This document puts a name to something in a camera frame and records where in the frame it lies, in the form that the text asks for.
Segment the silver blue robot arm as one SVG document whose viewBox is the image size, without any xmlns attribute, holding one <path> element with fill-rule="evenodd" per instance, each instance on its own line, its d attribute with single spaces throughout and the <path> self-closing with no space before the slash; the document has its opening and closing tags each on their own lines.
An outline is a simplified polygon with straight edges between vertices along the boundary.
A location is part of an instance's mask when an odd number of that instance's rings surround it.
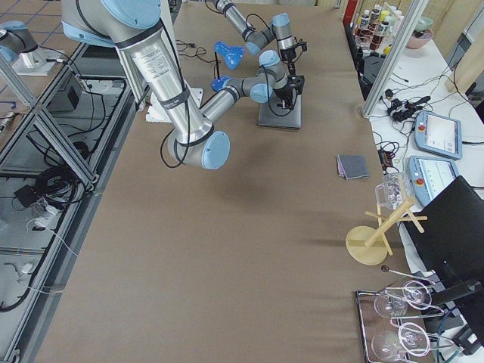
<svg viewBox="0 0 484 363">
<path fill-rule="evenodd" d="M 256 30 L 231 1 L 215 1 L 241 34 L 247 50 L 259 57 L 255 76 L 213 81 L 215 94 L 198 107 L 185 81 L 175 42 L 162 19 L 162 1 L 63 1 L 64 34 L 77 42 L 115 48 L 131 58 L 174 129 L 163 139 L 177 165 L 218 169 L 230 154 L 230 139 L 215 122 L 242 97 L 275 107 L 278 99 L 292 112 L 299 105 L 304 77 L 296 74 L 296 50 L 307 43 L 293 36 L 287 14 L 277 14 Z"/>
<path fill-rule="evenodd" d="M 274 40 L 277 41 L 281 60 L 287 65 L 289 74 L 296 75 L 295 60 L 296 49 L 301 45 L 306 51 L 305 42 L 299 43 L 293 36 L 290 28 L 290 18 L 287 13 L 277 14 L 271 23 L 266 24 L 262 30 L 257 30 L 250 22 L 249 15 L 244 16 L 232 1 L 209 1 L 215 10 L 222 14 L 238 31 L 245 41 L 247 50 L 257 55 Z"/>
</svg>

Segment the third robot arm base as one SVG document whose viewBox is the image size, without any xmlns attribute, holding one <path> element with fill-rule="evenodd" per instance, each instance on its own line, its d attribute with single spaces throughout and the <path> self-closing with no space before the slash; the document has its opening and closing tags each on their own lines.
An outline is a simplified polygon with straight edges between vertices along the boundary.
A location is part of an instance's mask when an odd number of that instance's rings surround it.
<svg viewBox="0 0 484 363">
<path fill-rule="evenodd" d="M 56 51 L 40 48 L 26 24 L 12 20 L 1 24 L 1 56 L 20 76 L 47 76 L 65 58 Z"/>
</svg>

